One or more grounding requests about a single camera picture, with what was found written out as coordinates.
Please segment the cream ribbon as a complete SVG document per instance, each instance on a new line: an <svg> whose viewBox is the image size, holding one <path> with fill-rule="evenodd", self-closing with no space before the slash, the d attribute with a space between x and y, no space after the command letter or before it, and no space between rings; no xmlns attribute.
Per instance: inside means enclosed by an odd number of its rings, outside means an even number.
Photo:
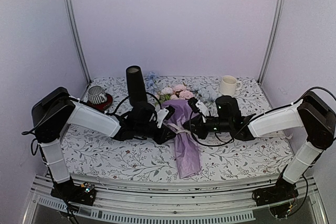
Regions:
<svg viewBox="0 0 336 224"><path fill-rule="evenodd" d="M170 129L172 129L176 134L180 134L180 133L188 133L190 134L189 130L186 130L182 127L177 126L174 123L168 123L166 124L166 126L168 126ZM277 132L271 132L265 135L262 135L261 138L271 138L271 137L282 137L285 138L287 140L292 139L293 134L290 134L289 136L287 136L284 131L277 131Z"/></svg>

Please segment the purple flower bouquet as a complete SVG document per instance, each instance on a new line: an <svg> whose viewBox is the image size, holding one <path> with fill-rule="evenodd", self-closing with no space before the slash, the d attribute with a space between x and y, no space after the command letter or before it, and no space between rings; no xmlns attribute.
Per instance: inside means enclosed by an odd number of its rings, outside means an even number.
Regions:
<svg viewBox="0 0 336 224"><path fill-rule="evenodd" d="M218 97L215 88L217 80L215 77L158 78L155 73L149 72L145 84L146 90L154 94L163 106L171 105L175 109L168 123L183 128L183 123L196 116L191 113L187 101L195 97L206 103L213 102ZM198 145L188 133L176 134L173 142L174 155L169 160L158 155L153 157L165 169L165 181L210 181L218 164L210 164L209 161L202 164L200 147L206 144Z"/></svg>

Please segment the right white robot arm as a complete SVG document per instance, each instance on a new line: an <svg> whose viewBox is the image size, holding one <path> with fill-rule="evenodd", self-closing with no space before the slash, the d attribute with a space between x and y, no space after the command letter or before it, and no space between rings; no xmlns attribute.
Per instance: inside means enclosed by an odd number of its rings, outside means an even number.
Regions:
<svg viewBox="0 0 336 224"><path fill-rule="evenodd" d="M237 99L223 95L215 100L217 116L205 114L206 106L196 98L188 100L191 114L183 124L195 141L206 139L209 133L230 134L233 140L251 141L269 133L302 127L306 142L293 160L281 172L271 196L284 200L304 172L335 141L335 112L317 95L307 90L297 101L260 115L243 116Z"/></svg>

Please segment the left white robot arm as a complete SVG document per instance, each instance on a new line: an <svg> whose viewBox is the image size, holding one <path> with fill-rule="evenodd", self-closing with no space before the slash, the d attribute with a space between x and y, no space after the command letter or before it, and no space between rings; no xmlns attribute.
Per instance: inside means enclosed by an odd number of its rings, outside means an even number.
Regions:
<svg viewBox="0 0 336 224"><path fill-rule="evenodd" d="M150 138L156 144L164 144L176 136L164 124L174 112L171 106L156 110L145 101L136 102L130 111L122 115L116 111L103 112L72 97L66 88L59 87L33 106L33 128L21 134L35 137L46 166L58 184L58 192L67 200L73 200L78 195L78 188L70 182L71 176L59 140L65 125L81 126L117 141Z"/></svg>

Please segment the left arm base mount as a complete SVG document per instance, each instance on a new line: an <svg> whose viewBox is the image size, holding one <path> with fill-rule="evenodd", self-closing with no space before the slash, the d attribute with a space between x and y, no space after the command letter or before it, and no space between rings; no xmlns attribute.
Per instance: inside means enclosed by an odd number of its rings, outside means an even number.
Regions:
<svg viewBox="0 0 336 224"><path fill-rule="evenodd" d="M97 191L94 185L84 183L75 185L72 180L63 183L55 183L51 196L66 202L74 202L82 205L93 206Z"/></svg>

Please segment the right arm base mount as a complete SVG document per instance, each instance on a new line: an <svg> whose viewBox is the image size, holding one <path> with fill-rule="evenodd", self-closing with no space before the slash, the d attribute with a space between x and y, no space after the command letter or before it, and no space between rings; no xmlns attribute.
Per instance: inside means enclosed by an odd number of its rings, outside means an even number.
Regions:
<svg viewBox="0 0 336 224"><path fill-rule="evenodd" d="M296 186L271 186L258 188L253 191L252 199L257 206L272 205L269 211L277 219L287 218L290 214L294 202L299 196Z"/></svg>

